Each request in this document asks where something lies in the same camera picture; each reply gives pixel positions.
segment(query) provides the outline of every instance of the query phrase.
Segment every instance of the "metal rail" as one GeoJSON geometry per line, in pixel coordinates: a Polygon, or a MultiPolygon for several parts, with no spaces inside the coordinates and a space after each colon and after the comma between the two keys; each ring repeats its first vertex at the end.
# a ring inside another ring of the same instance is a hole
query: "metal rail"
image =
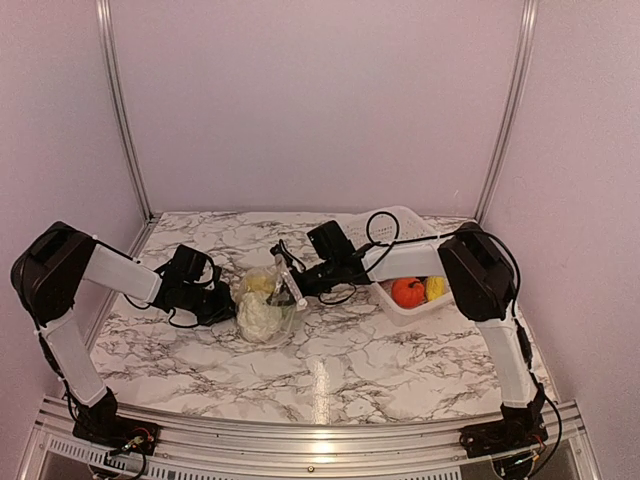
{"type": "Polygon", "coordinates": [[[511,138],[511,132],[515,123],[518,107],[522,100],[524,85],[531,63],[531,50],[533,47],[533,34],[538,13],[538,0],[525,0],[524,9],[522,11],[522,23],[520,26],[520,36],[518,38],[518,48],[516,51],[516,61],[513,68],[513,76],[511,85],[509,86],[509,95],[505,106],[502,124],[496,144],[493,149],[489,170],[482,187],[482,193],[478,199],[478,205],[474,218],[482,225],[486,219],[491,200],[498,184],[498,177],[504,165],[504,160],[511,138]]]}
{"type": "Polygon", "coordinates": [[[113,24],[111,21],[110,0],[97,0],[98,24],[100,25],[100,37],[105,59],[107,79],[109,80],[109,91],[118,123],[120,140],[127,160],[127,169],[131,177],[131,183],[136,196],[136,201],[145,222],[150,222],[154,218],[149,197],[142,179],[142,172],[138,163],[138,155],[133,143],[133,135],[127,118],[127,110],[124,103],[122,84],[120,82],[120,71],[118,69],[118,57],[116,54],[116,44],[113,34],[113,24]]]}

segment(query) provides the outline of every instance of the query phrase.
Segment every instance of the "yellow fruit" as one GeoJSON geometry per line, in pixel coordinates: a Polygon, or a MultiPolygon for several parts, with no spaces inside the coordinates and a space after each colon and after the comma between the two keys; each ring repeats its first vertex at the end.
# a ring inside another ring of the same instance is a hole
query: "yellow fruit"
{"type": "Polygon", "coordinates": [[[424,282],[424,286],[424,295],[427,298],[427,302],[432,302],[447,293],[444,277],[428,277],[424,282]]]}

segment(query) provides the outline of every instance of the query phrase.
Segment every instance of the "orange tomato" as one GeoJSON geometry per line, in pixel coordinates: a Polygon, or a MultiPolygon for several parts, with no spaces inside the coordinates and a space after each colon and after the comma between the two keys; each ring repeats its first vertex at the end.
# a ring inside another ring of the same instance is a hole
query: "orange tomato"
{"type": "Polygon", "coordinates": [[[424,301],[424,285],[417,278],[399,278],[391,286],[391,298],[402,308],[415,308],[424,301]]]}

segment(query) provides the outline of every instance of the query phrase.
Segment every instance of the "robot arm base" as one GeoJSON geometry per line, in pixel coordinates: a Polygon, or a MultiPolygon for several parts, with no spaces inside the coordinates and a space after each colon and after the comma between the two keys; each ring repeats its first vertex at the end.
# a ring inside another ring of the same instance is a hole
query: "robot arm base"
{"type": "Polygon", "coordinates": [[[538,445],[549,438],[542,418],[544,388],[527,408],[511,408],[502,405],[502,420],[468,425],[461,430],[460,444],[469,458],[505,453],[538,445]]]}
{"type": "Polygon", "coordinates": [[[77,407],[74,437],[121,450],[135,437],[141,436],[144,442],[138,448],[145,455],[153,455],[158,441],[158,425],[116,415],[118,402],[111,389],[107,389],[107,394],[93,407],[77,407]]]}

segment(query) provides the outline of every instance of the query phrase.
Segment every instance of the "aluminum frame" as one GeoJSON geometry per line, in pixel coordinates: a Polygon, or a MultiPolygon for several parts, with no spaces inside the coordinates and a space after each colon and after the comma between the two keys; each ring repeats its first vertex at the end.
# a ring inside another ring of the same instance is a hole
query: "aluminum frame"
{"type": "Polygon", "coordinates": [[[498,138],[493,149],[493,155],[487,171],[487,176],[482,187],[482,193],[478,199],[478,205],[474,214],[475,220],[482,225],[486,220],[491,200],[498,185],[498,177],[504,167],[504,161],[511,139],[511,132],[515,123],[518,108],[522,101],[524,86],[531,63],[531,52],[533,49],[533,36],[535,32],[536,19],[538,16],[538,0],[525,0],[522,11],[522,24],[520,36],[518,38],[518,48],[516,51],[516,61],[509,86],[509,95],[505,106],[502,123],[498,132],[498,138]]]}
{"type": "MultiPolygon", "coordinates": [[[[107,79],[109,90],[113,101],[113,107],[120,132],[123,149],[127,160],[127,168],[131,177],[136,200],[140,212],[145,221],[150,222],[156,217],[149,196],[142,171],[138,162],[133,135],[129,125],[124,102],[122,83],[120,81],[120,70],[118,66],[117,50],[113,32],[113,21],[111,17],[111,0],[96,0],[98,23],[100,25],[101,41],[105,58],[107,79]]],[[[493,154],[489,163],[489,168],[482,186],[481,194],[476,205],[474,219],[482,225],[486,219],[491,200],[497,187],[498,177],[504,166],[511,131],[515,122],[516,114],[520,106],[524,85],[531,62],[531,52],[533,47],[533,37],[537,19],[538,0],[524,0],[520,34],[518,38],[516,60],[514,64],[511,84],[507,97],[505,111],[502,117],[498,137],[494,146],[493,154]]]]}
{"type": "MultiPolygon", "coordinates": [[[[563,439],[574,446],[576,463],[584,480],[599,479],[587,460],[591,447],[575,402],[560,405],[563,439]]],[[[156,422],[161,426],[156,453],[149,458],[149,471],[198,470],[234,480],[268,478],[362,478],[404,479],[434,470],[487,462],[490,457],[468,459],[459,445],[460,428],[472,423],[500,419],[500,414],[433,422],[383,425],[300,425],[221,420],[121,405],[123,416],[156,422]]],[[[553,410],[543,412],[550,434],[557,438],[553,410]]],[[[75,442],[99,454],[104,447],[72,436],[73,421],[63,400],[46,397],[38,412],[21,480],[38,478],[50,440],[75,442]]],[[[136,471],[139,461],[126,457],[126,468],[136,471]]],[[[148,478],[165,478],[150,476],[148,478]]]]}
{"type": "Polygon", "coordinates": [[[113,33],[113,22],[111,20],[111,2],[110,0],[97,0],[98,24],[100,26],[100,39],[102,42],[102,50],[104,54],[105,68],[107,79],[109,81],[109,91],[116,115],[118,130],[120,132],[120,140],[124,149],[127,161],[127,169],[131,177],[131,184],[136,196],[138,208],[145,222],[151,222],[154,219],[154,213],[149,202],[149,196],[144,184],[140,164],[138,163],[138,155],[133,142],[133,134],[129,126],[127,110],[125,108],[124,94],[122,83],[120,81],[120,69],[118,67],[118,56],[116,52],[116,43],[113,33]]]}

